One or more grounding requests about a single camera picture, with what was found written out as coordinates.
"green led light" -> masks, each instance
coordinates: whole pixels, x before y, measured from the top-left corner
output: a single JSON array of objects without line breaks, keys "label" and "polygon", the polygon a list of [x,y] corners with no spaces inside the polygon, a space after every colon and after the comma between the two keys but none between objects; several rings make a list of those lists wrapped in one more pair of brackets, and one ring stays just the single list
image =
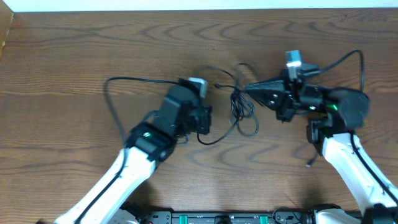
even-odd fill
[{"label": "green led light", "polygon": [[327,105],[327,107],[334,109],[335,111],[338,111],[337,105]]}]

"tangled cable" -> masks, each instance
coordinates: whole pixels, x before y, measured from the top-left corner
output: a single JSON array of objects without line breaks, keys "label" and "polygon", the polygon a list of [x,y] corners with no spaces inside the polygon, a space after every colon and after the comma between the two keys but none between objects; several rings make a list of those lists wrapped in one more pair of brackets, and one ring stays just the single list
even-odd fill
[{"label": "tangled cable", "polygon": [[[245,66],[246,68],[248,68],[252,73],[256,73],[256,71],[254,70],[254,68],[247,64],[247,63],[239,63],[238,64],[238,71],[239,70],[239,66]],[[227,75],[229,75],[233,80],[234,80],[234,85],[220,85],[218,83],[215,84],[215,87],[220,89],[220,88],[232,88],[233,92],[231,94],[231,96],[229,97],[231,99],[231,112],[232,112],[232,116],[235,118],[234,123],[231,125],[231,127],[227,130],[227,132],[222,135],[222,137],[220,137],[219,139],[213,141],[213,142],[203,142],[202,140],[200,140],[199,134],[197,134],[198,137],[198,141],[206,146],[212,145],[212,144],[216,144],[219,141],[223,140],[226,136],[228,136],[229,134],[232,133],[233,129],[235,127],[238,128],[239,133],[241,133],[243,136],[245,137],[253,137],[255,136],[258,131],[259,131],[259,121],[256,117],[256,115],[254,115],[254,105],[253,103],[246,99],[243,94],[244,94],[244,89],[241,89],[239,87],[239,79],[237,77],[235,77],[234,75],[232,75],[231,73],[227,72],[226,70],[220,69],[220,68],[216,68],[216,67],[211,67],[212,70],[217,70],[220,72],[223,72]],[[256,124],[256,129],[248,134],[245,133],[240,125],[239,122],[242,121],[245,118],[252,118]]]}]

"white wall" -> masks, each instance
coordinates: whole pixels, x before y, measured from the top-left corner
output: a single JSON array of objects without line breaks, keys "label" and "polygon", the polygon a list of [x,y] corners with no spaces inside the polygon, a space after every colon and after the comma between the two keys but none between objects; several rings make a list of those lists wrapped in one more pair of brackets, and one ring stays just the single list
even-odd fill
[{"label": "white wall", "polygon": [[14,12],[398,7],[398,0],[3,0]]}]

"wooden table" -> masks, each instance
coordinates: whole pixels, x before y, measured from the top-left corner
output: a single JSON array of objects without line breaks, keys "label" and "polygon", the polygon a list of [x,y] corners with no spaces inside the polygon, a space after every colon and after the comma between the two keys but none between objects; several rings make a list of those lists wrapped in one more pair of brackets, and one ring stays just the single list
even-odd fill
[{"label": "wooden table", "polygon": [[[121,143],[104,103],[107,77],[231,83],[214,65],[254,65],[259,80],[275,77],[284,52],[301,50],[321,67],[361,48],[371,112],[358,135],[368,154],[398,184],[398,10],[252,10],[18,13],[0,61],[0,222],[54,221],[77,203],[113,163]],[[353,57],[312,80],[359,86]],[[168,85],[112,84],[126,129],[160,106]],[[211,87],[211,134],[229,127],[229,90]],[[206,147],[193,137],[179,146],[130,200],[174,210],[273,210],[357,204],[341,177],[305,137],[307,119],[281,124],[256,105],[260,132],[235,131]],[[246,128],[252,129],[252,121]]]}]

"green connector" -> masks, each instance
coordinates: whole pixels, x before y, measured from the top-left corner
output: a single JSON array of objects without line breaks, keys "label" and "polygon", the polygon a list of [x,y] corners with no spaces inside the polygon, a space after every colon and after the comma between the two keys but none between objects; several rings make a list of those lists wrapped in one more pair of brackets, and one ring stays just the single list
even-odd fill
[{"label": "green connector", "polygon": [[268,224],[268,216],[262,215],[260,216],[260,224]]},{"label": "green connector", "polygon": [[188,215],[180,215],[180,224],[188,224]]}]

